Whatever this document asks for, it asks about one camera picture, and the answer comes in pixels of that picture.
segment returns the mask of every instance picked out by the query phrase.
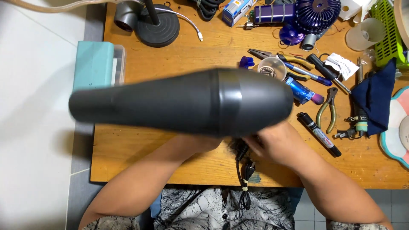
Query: lamp base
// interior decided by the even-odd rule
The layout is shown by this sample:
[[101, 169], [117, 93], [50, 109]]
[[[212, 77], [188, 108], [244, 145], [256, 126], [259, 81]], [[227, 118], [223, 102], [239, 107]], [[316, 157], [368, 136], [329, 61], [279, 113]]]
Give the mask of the lamp base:
[[[161, 4], [154, 4], [157, 8], [172, 10]], [[180, 24], [176, 14], [157, 11], [159, 25], [154, 25], [146, 7], [135, 26], [135, 33], [145, 45], [160, 48], [170, 45], [179, 35]]]

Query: small fan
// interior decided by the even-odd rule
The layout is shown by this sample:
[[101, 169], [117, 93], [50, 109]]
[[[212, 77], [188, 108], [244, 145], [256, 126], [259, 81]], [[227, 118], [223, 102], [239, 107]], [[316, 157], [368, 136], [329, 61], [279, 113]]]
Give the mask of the small fan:
[[299, 33], [319, 34], [334, 24], [340, 12], [340, 0], [297, 0], [293, 26]]

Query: black permanent marker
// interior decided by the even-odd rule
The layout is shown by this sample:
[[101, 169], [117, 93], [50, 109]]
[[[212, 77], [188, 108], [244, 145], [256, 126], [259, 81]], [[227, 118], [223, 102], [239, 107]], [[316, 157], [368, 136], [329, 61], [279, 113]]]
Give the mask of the black permanent marker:
[[317, 124], [307, 113], [301, 112], [297, 114], [297, 117], [314, 133], [314, 135], [325, 145], [325, 147], [334, 157], [341, 156], [341, 152], [339, 151], [339, 149], [330, 141], [327, 135], [325, 135], [325, 133], [320, 128], [318, 128]]

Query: clear plastic cup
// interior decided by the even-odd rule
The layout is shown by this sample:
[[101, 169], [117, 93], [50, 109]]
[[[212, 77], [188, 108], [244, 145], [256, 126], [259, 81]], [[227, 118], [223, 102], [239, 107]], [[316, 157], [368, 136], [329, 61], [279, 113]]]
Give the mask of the clear plastic cup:
[[263, 67], [273, 69], [273, 76], [280, 81], [283, 81], [287, 75], [287, 69], [284, 65], [284, 62], [277, 57], [267, 57], [261, 60], [260, 64], [257, 67], [257, 71], [261, 72]]
[[386, 29], [380, 20], [367, 18], [346, 33], [346, 45], [353, 50], [366, 50], [382, 41], [385, 35]]

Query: hair dryer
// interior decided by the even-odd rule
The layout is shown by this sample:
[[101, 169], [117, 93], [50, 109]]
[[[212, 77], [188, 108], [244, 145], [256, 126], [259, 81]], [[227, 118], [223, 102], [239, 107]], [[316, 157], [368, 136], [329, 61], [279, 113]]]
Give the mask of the hair dryer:
[[286, 119], [291, 88], [270, 76], [210, 69], [131, 85], [79, 90], [69, 100], [80, 122], [242, 137]]

